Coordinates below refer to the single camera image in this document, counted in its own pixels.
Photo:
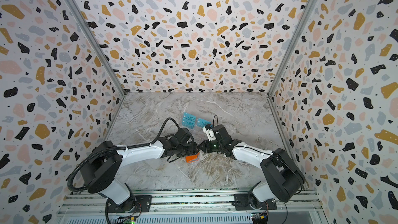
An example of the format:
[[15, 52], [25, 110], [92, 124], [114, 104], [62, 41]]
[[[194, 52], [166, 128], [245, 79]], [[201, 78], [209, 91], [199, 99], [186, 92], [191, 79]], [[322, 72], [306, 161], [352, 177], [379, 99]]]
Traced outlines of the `orange card holder wallet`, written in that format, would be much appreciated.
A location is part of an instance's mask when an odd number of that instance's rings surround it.
[[186, 163], [192, 163], [199, 160], [199, 152], [195, 155], [185, 157]]

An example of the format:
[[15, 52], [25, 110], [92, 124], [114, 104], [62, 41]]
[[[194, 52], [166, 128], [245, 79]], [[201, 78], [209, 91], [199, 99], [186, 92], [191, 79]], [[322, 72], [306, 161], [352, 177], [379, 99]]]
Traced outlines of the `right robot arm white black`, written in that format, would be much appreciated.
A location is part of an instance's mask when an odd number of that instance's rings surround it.
[[305, 177], [284, 149], [275, 151], [252, 147], [238, 139], [232, 139], [223, 125], [207, 124], [203, 127], [207, 140], [199, 148], [204, 153], [216, 152], [233, 160], [248, 163], [262, 170], [265, 181], [251, 188], [236, 206], [263, 209], [268, 200], [287, 203], [305, 183]]

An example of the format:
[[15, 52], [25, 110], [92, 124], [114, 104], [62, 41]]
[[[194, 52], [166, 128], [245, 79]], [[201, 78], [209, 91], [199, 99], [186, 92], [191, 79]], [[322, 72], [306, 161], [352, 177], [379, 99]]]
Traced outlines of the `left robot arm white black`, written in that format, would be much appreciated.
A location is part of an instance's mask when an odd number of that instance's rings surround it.
[[150, 159], [166, 158], [167, 162], [198, 154], [199, 147], [187, 128], [175, 134], [159, 137], [154, 143], [137, 145], [114, 145], [103, 142], [85, 160], [78, 172], [85, 182], [84, 190], [100, 194], [122, 205], [135, 200], [130, 188], [116, 179], [118, 170], [130, 164]]

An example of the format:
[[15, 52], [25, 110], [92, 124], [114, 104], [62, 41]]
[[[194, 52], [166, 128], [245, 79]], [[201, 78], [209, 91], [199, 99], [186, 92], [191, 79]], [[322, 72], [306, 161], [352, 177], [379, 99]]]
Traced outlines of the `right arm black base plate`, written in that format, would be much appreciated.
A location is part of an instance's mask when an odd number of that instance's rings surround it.
[[277, 205], [274, 199], [259, 202], [254, 196], [246, 194], [235, 194], [232, 205], [237, 211], [266, 211], [276, 210]]

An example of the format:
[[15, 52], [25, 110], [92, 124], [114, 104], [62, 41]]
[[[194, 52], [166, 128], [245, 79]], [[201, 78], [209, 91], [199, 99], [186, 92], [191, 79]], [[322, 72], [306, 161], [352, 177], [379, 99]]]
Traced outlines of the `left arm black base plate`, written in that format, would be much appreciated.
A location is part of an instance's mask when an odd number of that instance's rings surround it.
[[110, 200], [106, 204], [108, 213], [148, 213], [151, 207], [151, 195], [133, 195], [121, 204]]

